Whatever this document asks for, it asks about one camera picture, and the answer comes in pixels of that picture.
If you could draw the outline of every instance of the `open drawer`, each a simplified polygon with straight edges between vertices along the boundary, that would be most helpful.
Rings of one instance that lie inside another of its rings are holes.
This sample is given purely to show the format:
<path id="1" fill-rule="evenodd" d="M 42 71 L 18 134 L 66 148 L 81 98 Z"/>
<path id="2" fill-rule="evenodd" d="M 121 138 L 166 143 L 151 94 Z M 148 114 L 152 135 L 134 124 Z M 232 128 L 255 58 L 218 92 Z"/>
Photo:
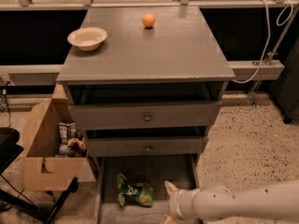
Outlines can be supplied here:
<path id="1" fill-rule="evenodd" d="M 97 223 L 161 223 L 168 208 L 168 194 L 164 181 L 174 183 L 179 189 L 197 188 L 197 174 L 192 155 L 166 155 L 145 157 L 104 158 L 101 206 Z M 116 177 L 124 174 L 130 183 L 147 182 L 153 188 L 153 206 L 142 207 L 137 203 L 118 203 Z M 195 221 L 180 223 L 198 223 Z"/>

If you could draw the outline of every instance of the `items in box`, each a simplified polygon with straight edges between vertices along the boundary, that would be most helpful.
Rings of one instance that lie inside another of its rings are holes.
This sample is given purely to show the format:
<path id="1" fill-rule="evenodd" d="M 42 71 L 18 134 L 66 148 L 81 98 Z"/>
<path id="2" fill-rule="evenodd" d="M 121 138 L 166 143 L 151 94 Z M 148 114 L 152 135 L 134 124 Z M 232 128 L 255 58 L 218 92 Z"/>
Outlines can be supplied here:
<path id="1" fill-rule="evenodd" d="M 76 124 L 59 123 L 58 125 L 61 136 L 59 155 L 86 157 L 87 148 L 85 146 L 84 137 L 82 132 L 77 130 Z"/>
<path id="2" fill-rule="evenodd" d="M 118 201 L 124 206 L 126 198 L 132 198 L 134 201 L 145 207 L 152 206 L 153 188 L 148 183 L 129 184 L 125 175 L 117 175 Z"/>

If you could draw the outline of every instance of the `cable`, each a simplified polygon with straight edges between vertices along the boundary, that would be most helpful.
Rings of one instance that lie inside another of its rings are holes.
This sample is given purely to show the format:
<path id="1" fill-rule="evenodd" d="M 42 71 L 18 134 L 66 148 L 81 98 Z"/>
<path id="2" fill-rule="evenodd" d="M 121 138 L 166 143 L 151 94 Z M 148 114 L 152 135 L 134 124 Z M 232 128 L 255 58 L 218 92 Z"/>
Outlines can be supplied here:
<path id="1" fill-rule="evenodd" d="M 3 97 L 4 97 L 4 102 L 7 106 L 7 111 L 8 111 L 8 128 L 11 126 L 11 114 L 10 114 L 10 108 L 9 108 L 9 104 L 8 104 L 8 100 L 7 100 L 7 86 L 10 84 L 9 81 L 7 81 L 6 86 L 3 88 Z"/>
<path id="2" fill-rule="evenodd" d="M 266 13 L 266 20 L 267 20 L 267 29 L 268 29 L 268 38 L 267 38 L 267 41 L 266 41 L 266 43 L 264 45 L 263 54 L 261 56 L 261 59 L 260 59 L 259 64 L 258 64 L 258 67 L 255 70 L 254 74 L 250 78 L 248 78 L 246 80 L 235 80 L 235 79 L 233 79 L 233 82 L 238 83 L 238 84 L 248 83 L 248 82 L 252 81 L 255 78 L 255 76 L 258 74 L 258 72 L 259 72 L 259 70 L 260 70 L 260 68 L 261 68 L 261 66 L 263 64 L 263 56 L 264 56 L 264 54 L 265 54 L 265 52 L 266 52 L 266 50 L 268 48 L 268 45 L 269 45 L 269 41 L 270 41 L 270 38 L 271 38 L 269 7 L 268 7 L 268 5 L 267 5 L 267 3 L 266 3 L 265 0 L 262 0 L 262 1 L 264 3 L 264 6 L 265 6 L 265 13 Z"/>
<path id="3" fill-rule="evenodd" d="M 2 175 L 0 175 L 16 192 L 18 192 L 19 196 L 22 196 L 23 198 L 25 198 L 29 203 L 31 203 L 33 206 L 35 206 L 37 208 L 37 206 L 34 204 L 34 202 L 32 202 L 29 198 L 27 198 L 22 192 L 18 191 L 15 187 L 12 186 L 12 184 L 6 179 L 4 178 Z"/>
<path id="4" fill-rule="evenodd" d="M 291 15 L 292 15 L 292 12 L 293 12 L 293 4 L 292 4 L 291 0 L 287 0 L 287 1 L 289 2 L 289 4 L 288 4 L 287 6 L 285 6 L 285 7 L 282 9 L 282 11 L 280 12 L 280 14 L 278 15 L 278 18 L 277 18 L 277 26 L 282 26 L 283 24 L 285 24 L 285 23 L 289 20 L 289 18 L 291 17 Z M 290 14 L 289 14 L 288 18 L 286 18 L 286 20 L 285 20 L 284 22 L 279 23 L 279 20 L 280 20 L 281 15 L 282 15 L 282 14 L 284 13 L 284 11 L 289 7 L 289 5 L 291 5 L 291 11 L 290 11 Z"/>
<path id="5" fill-rule="evenodd" d="M 46 190 L 46 193 L 52 198 L 53 206 L 56 204 L 56 199 L 53 195 L 53 192 L 51 190 Z"/>

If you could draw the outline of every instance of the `white cable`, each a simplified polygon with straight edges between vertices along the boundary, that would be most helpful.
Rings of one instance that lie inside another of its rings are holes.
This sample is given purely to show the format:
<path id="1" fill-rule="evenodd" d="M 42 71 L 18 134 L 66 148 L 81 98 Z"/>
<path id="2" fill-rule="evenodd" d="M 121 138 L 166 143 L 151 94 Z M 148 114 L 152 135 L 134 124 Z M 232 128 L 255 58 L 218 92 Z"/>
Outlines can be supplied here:
<path id="1" fill-rule="evenodd" d="M 238 83 L 238 84 L 248 83 L 248 82 L 252 81 L 255 78 L 255 76 L 258 74 L 258 72 L 259 72 L 259 70 L 260 70 L 260 68 L 261 68 L 261 66 L 263 64 L 263 56 L 264 56 L 264 54 L 265 54 L 265 52 L 266 52 L 266 50 L 268 48 L 268 45 L 269 45 L 269 41 L 270 41 L 270 38 L 271 38 L 269 7 L 268 7 L 267 2 L 265 0 L 262 0 L 262 1 L 264 3 L 264 6 L 265 6 L 265 13 L 266 13 L 266 18 L 267 18 L 268 38 L 267 38 L 267 41 L 266 41 L 266 43 L 264 45 L 263 54 L 261 56 L 261 59 L 260 59 L 259 64 L 258 64 L 258 67 L 255 70 L 254 74 L 250 78 L 248 78 L 246 80 L 235 80 L 235 79 L 233 79 L 233 82 Z"/>
<path id="2" fill-rule="evenodd" d="M 287 1 L 289 2 L 289 4 L 288 4 L 287 6 L 285 6 L 285 7 L 283 8 L 283 10 L 280 12 L 280 14 L 278 15 L 278 18 L 277 18 L 277 26 L 282 26 L 284 23 L 286 23 L 286 22 L 289 20 L 289 18 L 290 18 L 291 15 L 292 15 L 292 12 L 293 12 L 293 4 L 292 4 L 291 0 L 287 0 Z M 289 7 L 289 5 L 291 5 L 291 11 L 290 11 L 290 14 L 289 14 L 288 18 L 286 18 L 286 20 L 285 20 L 284 22 L 279 23 L 279 20 L 280 20 L 281 15 L 282 15 L 282 14 L 284 13 L 284 11 Z"/>

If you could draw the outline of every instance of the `white bowl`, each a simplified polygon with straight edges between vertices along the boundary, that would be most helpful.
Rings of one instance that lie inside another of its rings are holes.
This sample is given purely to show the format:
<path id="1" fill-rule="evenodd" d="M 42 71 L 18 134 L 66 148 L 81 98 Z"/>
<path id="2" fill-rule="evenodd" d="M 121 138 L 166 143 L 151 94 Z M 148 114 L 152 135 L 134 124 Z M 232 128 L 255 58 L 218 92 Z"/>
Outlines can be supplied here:
<path id="1" fill-rule="evenodd" d="M 84 51 L 91 51 L 100 47 L 107 37 L 107 32 L 98 27 L 85 27 L 72 32 L 67 41 Z"/>

